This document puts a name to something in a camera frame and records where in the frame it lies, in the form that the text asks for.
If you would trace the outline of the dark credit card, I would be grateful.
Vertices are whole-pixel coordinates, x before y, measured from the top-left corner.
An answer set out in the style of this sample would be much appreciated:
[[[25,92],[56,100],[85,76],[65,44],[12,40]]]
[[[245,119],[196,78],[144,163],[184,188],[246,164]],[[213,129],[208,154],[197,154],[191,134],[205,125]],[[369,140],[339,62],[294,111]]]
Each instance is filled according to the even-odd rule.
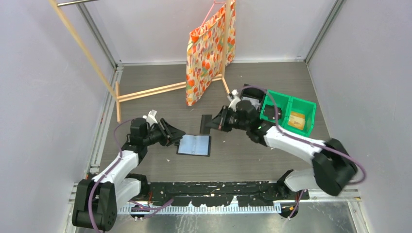
[[[211,120],[212,120],[212,115],[207,115],[207,114],[202,115],[199,134],[202,134],[202,135],[210,134],[210,128],[207,126],[207,124]]]
[[[275,122],[276,118],[280,121],[282,119],[282,110],[280,107],[275,107],[273,105],[265,105],[263,109],[263,116],[267,118],[268,121]]]

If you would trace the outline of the black card holder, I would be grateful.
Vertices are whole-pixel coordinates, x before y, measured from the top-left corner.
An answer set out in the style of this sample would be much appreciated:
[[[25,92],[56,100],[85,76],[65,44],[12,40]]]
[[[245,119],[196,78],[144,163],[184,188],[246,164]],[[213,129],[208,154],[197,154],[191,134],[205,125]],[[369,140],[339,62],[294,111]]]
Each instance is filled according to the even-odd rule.
[[[186,134],[177,145],[176,154],[209,157],[211,153],[210,135]]]

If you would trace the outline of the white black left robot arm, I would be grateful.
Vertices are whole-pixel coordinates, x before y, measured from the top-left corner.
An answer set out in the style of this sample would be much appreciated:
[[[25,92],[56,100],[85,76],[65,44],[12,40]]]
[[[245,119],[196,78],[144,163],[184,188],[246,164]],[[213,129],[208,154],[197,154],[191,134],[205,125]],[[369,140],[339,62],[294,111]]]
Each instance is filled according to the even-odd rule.
[[[78,183],[71,222],[73,226],[107,232],[117,220],[119,208],[135,198],[145,200],[149,195],[147,178],[132,174],[144,159],[148,147],[160,144],[167,147],[186,134],[165,119],[143,116],[129,120],[130,132],[126,142],[118,144],[119,153],[102,172]]]

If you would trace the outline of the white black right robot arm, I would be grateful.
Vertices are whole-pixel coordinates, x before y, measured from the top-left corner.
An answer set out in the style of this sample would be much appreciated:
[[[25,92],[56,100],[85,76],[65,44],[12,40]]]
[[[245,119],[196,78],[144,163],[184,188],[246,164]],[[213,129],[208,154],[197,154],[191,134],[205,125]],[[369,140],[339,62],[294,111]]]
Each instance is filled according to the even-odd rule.
[[[280,149],[311,164],[311,169],[289,170],[278,180],[277,192],[283,199],[290,199],[298,191],[316,188],[338,196],[352,184],[359,169],[339,140],[316,140],[287,131],[260,119],[257,109],[248,100],[224,105],[206,126],[223,132],[246,131],[251,141]]]

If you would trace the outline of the white card in black bin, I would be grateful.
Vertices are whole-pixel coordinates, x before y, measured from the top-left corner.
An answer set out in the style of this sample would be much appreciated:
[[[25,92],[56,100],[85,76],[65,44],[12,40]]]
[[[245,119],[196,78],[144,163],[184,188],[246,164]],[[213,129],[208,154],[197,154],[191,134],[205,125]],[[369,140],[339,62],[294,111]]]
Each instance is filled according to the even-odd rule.
[[[250,99],[250,102],[255,108],[260,107],[260,101],[258,99]]]

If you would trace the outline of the yellow cards in green bin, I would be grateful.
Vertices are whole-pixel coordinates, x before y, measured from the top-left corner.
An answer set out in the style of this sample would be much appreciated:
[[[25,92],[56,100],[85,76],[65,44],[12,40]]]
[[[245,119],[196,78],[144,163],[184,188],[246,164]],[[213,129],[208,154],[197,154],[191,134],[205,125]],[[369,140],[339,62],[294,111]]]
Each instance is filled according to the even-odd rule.
[[[299,130],[304,130],[305,124],[306,124],[306,116],[304,114],[296,112],[296,111],[291,111],[289,120],[288,120],[288,126],[291,126]]]

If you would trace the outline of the black storage bin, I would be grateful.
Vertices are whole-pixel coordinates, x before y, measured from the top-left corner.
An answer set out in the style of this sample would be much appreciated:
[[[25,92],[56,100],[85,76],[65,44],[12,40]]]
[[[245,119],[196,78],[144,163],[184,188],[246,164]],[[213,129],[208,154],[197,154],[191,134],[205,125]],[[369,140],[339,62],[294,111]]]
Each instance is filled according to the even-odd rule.
[[[245,83],[243,85],[243,89],[240,92],[241,100],[250,101],[250,99],[258,99],[260,101],[260,107],[257,108],[257,110],[260,111],[261,107],[262,107],[262,104],[263,104],[263,102],[265,100],[265,97],[266,97],[267,89],[255,88],[255,87],[246,88],[247,86],[249,86],[249,84]]]

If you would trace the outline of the green double storage bin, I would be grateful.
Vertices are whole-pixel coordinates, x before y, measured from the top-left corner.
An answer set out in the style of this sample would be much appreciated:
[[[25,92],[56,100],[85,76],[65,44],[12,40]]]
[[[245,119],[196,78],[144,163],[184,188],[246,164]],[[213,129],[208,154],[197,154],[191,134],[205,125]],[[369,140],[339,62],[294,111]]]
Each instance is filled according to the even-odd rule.
[[[315,113],[317,109],[316,103],[269,90],[267,91],[267,95],[265,97],[265,100],[262,104],[262,108],[260,111],[261,119],[268,121],[267,118],[263,116],[263,109],[267,104],[274,106],[274,103],[277,105],[277,107],[280,107],[282,110],[282,119],[278,121],[281,127],[305,137],[310,136],[314,127]],[[288,120],[291,111],[296,111],[306,116],[306,124],[304,130],[299,130],[291,126],[288,126]]]

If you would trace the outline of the floral fabric bag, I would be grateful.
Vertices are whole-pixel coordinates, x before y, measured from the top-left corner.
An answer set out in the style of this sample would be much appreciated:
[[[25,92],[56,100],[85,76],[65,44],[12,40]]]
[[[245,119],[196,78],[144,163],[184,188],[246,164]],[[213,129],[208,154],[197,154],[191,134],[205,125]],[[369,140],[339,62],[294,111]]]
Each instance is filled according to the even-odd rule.
[[[226,62],[234,61],[236,51],[236,5],[230,3],[229,22],[225,25],[226,4],[223,4],[208,21],[189,33],[186,63],[186,104],[194,105],[212,79],[221,74],[223,69],[223,49],[227,45]]]

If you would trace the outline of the pink clothes hanger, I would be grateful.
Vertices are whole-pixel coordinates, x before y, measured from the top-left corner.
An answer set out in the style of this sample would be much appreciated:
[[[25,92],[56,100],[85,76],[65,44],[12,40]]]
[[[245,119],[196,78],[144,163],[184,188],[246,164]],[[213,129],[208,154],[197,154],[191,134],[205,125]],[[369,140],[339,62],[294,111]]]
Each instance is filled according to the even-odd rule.
[[[214,1],[213,1],[213,3],[212,3],[212,5],[211,5],[211,7],[209,8],[209,10],[208,10],[205,18],[203,19],[203,22],[201,23],[201,26],[203,26],[203,25],[208,21],[208,19],[209,19],[210,15],[211,15],[212,10],[214,9],[214,7],[215,7],[216,5],[220,5],[220,4],[225,4],[225,1],[221,1],[221,0],[214,0]]]

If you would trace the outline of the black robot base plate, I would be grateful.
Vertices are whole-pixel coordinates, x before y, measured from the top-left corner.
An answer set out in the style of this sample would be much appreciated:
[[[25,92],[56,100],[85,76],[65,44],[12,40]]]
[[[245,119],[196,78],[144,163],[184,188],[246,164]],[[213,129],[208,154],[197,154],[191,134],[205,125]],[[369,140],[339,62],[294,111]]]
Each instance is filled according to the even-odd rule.
[[[239,207],[271,206],[273,201],[295,202],[300,193],[267,181],[252,182],[152,182],[143,186],[133,201],[149,201],[161,206],[170,199],[171,206],[228,206],[235,200]]]

